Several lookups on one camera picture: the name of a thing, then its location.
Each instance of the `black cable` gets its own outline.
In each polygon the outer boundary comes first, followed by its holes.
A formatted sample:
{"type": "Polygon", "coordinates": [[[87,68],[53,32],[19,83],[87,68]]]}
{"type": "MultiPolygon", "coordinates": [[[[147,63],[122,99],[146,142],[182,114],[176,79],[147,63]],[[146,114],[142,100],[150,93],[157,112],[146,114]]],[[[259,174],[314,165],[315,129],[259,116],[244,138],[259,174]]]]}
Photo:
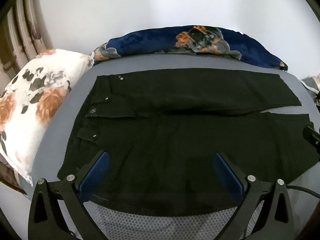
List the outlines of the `black cable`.
{"type": "Polygon", "coordinates": [[[300,186],[289,186],[289,185],[287,185],[287,188],[288,189],[300,190],[300,191],[303,191],[305,193],[308,193],[308,194],[313,195],[314,197],[320,199],[320,194],[312,191],[311,189],[308,189],[308,188],[305,188],[305,187],[300,187],[300,186]]]}

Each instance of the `floral pillow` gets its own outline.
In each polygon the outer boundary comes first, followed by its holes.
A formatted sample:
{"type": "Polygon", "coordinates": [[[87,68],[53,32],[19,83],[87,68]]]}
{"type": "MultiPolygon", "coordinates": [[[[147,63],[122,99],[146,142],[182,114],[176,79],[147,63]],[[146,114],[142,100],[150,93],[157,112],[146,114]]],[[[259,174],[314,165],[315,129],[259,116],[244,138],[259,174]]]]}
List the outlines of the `floral pillow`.
{"type": "Polygon", "coordinates": [[[88,55],[48,49],[28,62],[0,96],[0,153],[30,184],[35,154],[50,120],[92,65],[88,55]]]}

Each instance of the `white wall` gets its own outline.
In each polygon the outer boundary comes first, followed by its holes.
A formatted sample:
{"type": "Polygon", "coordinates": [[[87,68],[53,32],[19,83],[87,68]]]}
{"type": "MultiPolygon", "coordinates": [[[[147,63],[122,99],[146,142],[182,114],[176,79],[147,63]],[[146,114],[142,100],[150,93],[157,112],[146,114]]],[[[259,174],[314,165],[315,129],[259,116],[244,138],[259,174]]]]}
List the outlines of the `white wall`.
{"type": "Polygon", "coordinates": [[[44,41],[89,54],[129,32],[211,25],[255,38],[298,78],[320,72],[320,23],[305,0],[36,0],[44,41]]]}
{"type": "Polygon", "coordinates": [[[24,195],[0,182],[0,207],[22,240],[28,240],[30,205],[30,200],[24,195]]]}

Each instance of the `floral blanket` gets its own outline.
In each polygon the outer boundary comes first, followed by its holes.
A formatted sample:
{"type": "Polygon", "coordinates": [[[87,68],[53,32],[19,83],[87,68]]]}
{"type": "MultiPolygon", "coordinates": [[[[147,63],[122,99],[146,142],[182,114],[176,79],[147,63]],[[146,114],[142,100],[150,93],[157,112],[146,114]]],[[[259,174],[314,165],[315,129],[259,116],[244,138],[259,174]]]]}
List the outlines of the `floral blanket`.
{"type": "Polygon", "coordinates": [[[35,154],[50,120],[92,65],[88,55],[49,49],[28,62],[0,96],[0,153],[30,184],[35,154]]]}
{"type": "Polygon", "coordinates": [[[259,67],[288,70],[284,62],[255,39],[232,30],[200,25],[129,33],[102,44],[91,56],[97,64],[113,58],[149,53],[211,53],[231,56],[259,67]]]}

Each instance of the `rivet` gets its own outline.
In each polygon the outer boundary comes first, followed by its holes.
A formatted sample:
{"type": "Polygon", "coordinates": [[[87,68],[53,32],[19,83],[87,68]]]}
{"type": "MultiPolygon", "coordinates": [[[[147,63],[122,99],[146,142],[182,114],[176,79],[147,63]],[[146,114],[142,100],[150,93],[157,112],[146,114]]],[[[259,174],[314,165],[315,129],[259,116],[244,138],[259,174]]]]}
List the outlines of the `rivet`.
{"type": "Polygon", "coordinates": [[[44,183],[44,178],[38,179],[38,184],[44,183]]]}
{"type": "Polygon", "coordinates": [[[67,176],[67,181],[73,181],[75,179],[75,176],[73,174],[70,174],[67,176]]]}
{"type": "Polygon", "coordinates": [[[254,182],[256,180],[256,177],[253,175],[249,175],[248,180],[254,182]]]}
{"type": "Polygon", "coordinates": [[[283,181],[282,179],[278,179],[277,182],[278,182],[278,184],[280,184],[280,185],[283,185],[283,184],[284,184],[284,181],[283,181]]]}

